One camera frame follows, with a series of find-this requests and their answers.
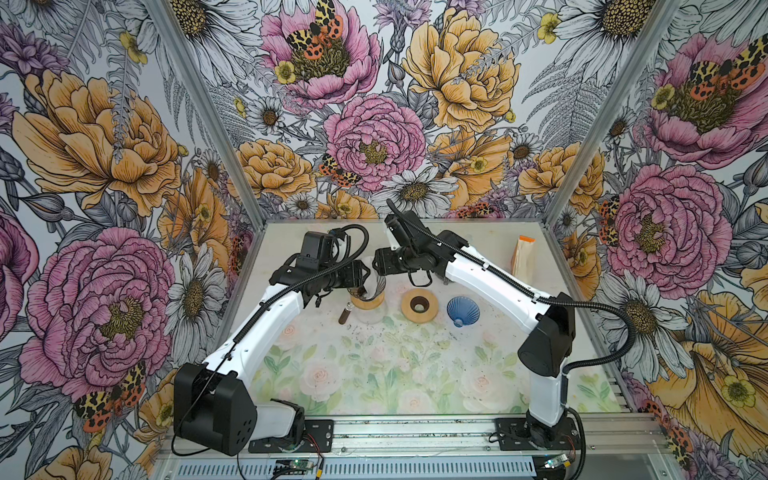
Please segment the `blue glass dripper cone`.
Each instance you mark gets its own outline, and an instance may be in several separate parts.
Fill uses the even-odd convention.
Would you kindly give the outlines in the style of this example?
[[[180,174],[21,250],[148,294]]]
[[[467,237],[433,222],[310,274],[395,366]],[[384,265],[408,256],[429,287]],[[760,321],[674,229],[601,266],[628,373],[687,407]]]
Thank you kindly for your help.
[[[481,316],[478,304],[466,296],[450,299],[446,306],[446,313],[457,328],[474,325]]]

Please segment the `white paper coffee filter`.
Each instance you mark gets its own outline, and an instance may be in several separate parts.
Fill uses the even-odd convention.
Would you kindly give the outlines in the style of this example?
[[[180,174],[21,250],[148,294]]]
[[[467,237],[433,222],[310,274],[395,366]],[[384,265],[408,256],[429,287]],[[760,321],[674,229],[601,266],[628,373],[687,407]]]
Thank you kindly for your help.
[[[367,256],[363,259],[363,264],[370,270],[368,277],[363,283],[365,290],[363,294],[364,299],[373,299],[383,293],[386,288],[386,278],[377,273],[373,267],[373,261],[373,256]]]

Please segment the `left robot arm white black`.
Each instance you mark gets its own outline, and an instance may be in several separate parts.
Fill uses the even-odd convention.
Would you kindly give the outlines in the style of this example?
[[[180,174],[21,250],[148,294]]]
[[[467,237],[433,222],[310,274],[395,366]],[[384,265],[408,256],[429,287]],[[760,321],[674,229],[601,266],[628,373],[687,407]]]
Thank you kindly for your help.
[[[200,363],[186,363],[174,378],[173,437],[204,451],[237,456],[252,442],[299,445],[305,411],[283,400],[258,402],[249,388],[256,370],[289,324],[309,305],[337,289],[360,287],[370,274],[361,260],[369,242],[358,224],[308,232],[302,248],[271,275],[255,310]]]

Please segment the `grey glass dripper cone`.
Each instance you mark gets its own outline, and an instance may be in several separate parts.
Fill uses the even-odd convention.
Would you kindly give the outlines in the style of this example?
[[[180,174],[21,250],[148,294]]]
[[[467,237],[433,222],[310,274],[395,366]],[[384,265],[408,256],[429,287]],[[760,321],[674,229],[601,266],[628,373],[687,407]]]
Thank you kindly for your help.
[[[386,279],[373,272],[366,277],[361,286],[350,288],[349,293],[353,299],[372,302],[384,292],[385,287]]]

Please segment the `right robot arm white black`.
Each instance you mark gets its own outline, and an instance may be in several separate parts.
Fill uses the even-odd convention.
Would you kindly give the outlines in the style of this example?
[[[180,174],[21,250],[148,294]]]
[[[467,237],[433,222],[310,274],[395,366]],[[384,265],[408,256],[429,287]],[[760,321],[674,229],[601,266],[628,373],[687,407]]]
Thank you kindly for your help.
[[[374,270],[381,276],[424,271],[458,283],[506,314],[526,334],[519,361],[530,372],[530,400],[516,437],[537,448],[552,447],[568,433],[565,365],[575,339],[575,312],[561,293],[536,290],[482,256],[452,231],[433,234],[413,212],[385,218],[391,247],[376,251]]]

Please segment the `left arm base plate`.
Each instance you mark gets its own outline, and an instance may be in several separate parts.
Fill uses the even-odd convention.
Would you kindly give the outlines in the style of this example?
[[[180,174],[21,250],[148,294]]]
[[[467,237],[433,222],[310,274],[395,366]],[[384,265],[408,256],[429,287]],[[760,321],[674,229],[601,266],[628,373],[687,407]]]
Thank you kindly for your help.
[[[303,420],[286,437],[251,440],[247,451],[267,453],[329,453],[332,449],[335,422],[330,419]]]

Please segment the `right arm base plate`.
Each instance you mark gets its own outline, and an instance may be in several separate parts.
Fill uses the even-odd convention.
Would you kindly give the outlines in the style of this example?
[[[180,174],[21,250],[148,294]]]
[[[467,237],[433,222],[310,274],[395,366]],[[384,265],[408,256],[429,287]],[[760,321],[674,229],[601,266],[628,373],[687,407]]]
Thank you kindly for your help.
[[[568,416],[555,426],[547,426],[533,418],[496,418],[488,440],[497,443],[501,451],[575,451],[582,444],[580,430]]]

